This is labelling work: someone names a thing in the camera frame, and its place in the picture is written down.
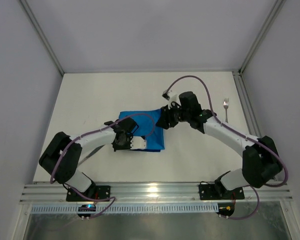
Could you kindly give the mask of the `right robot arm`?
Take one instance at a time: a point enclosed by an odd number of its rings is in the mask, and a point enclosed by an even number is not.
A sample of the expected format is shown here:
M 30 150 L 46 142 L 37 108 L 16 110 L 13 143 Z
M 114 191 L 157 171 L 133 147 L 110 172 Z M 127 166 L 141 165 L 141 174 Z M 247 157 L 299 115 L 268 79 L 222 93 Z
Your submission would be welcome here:
M 191 91 L 176 94 L 166 90 L 162 96 L 168 104 L 160 109 L 157 127 L 167 130 L 180 122 L 187 122 L 191 128 L 214 137 L 241 156 L 241 168 L 228 171 L 214 181 L 214 190 L 220 198 L 229 197 L 241 187 L 260 188 L 283 170 L 270 137 L 243 134 L 228 123 L 217 120 L 211 110 L 201 108 L 197 96 Z

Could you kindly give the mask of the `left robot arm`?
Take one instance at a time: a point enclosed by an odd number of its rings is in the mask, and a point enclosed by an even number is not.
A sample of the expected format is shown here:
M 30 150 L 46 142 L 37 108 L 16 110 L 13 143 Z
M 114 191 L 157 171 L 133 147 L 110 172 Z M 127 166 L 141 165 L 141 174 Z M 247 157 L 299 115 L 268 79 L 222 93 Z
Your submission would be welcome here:
M 131 150 L 134 141 L 144 147 L 142 137 L 135 137 L 139 125 L 125 117 L 115 122 L 105 122 L 99 129 L 77 135 L 58 132 L 39 158 L 39 165 L 50 174 L 50 182 L 70 187 L 85 200 L 95 200 L 98 188 L 86 174 L 78 170 L 78 165 L 105 145 L 112 145 L 115 151 Z

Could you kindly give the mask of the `blue cloth napkin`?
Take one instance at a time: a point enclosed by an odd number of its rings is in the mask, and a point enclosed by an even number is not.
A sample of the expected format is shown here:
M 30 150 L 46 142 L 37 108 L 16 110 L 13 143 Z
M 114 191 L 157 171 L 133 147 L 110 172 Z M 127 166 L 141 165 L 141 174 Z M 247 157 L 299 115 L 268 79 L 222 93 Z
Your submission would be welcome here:
M 135 149 L 139 152 L 161 152 L 165 150 L 164 130 L 156 126 L 157 121 L 161 116 L 161 110 L 155 109 L 150 111 L 121 111 L 118 118 L 123 119 L 126 116 L 137 123 L 138 128 L 134 129 L 134 136 L 145 136 L 146 148 Z

